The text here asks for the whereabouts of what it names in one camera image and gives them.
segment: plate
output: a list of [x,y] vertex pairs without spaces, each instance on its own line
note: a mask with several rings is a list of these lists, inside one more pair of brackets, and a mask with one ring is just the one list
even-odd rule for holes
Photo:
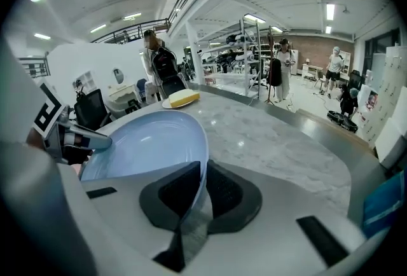
[[111,135],[112,145],[96,150],[81,180],[131,176],[184,162],[209,159],[207,137],[201,124],[181,111],[157,111],[140,116]]
[[193,102],[193,100],[188,102],[188,103],[185,103],[185,104],[183,104],[181,106],[172,107],[171,104],[170,104],[170,100],[166,99],[166,100],[163,101],[162,106],[163,106],[164,109],[178,109],[179,107],[187,106],[188,104],[191,104],[192,102]]

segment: brick wall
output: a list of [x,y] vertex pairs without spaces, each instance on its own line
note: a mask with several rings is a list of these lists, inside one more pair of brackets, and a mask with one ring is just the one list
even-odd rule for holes
[[284,36],[293,44],[292,49],[298,50],[300,57],[298,59],[298,69],[302,69],[305,59],[310,59],[310,65],[324,68],[328,65],[328,58],[332,54],[333,48],[339,46],[342,51],[350,53],[350,69],[354,61],[354,44],[351,42],[340,41],[337,39],[322,38],[320,36]]

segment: sponge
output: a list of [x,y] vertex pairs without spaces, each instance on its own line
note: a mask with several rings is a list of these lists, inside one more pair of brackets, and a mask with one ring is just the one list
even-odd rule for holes
[[169,96],[171,107],[178,107],[185,103],[199,99],[199,93],[193,90],[180,90]]

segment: marble tabletop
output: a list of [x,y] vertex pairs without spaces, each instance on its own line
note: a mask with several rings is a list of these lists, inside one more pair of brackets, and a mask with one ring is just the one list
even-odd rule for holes
[[[336,155],[262,110],[206,92],[200,95],[180,110],[205,129],[210,158],[291,181],[347,215],[350,173]],[[161,102],[154,103],[98,131],[109,135],[138,116],[162,109]]]

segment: black shorts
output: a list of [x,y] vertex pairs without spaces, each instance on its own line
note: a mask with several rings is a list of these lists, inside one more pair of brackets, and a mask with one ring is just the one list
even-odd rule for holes
[[328,70],[325,77],[327,80],[336,81],[340,79],[340,76],[340,72],[332,72]]

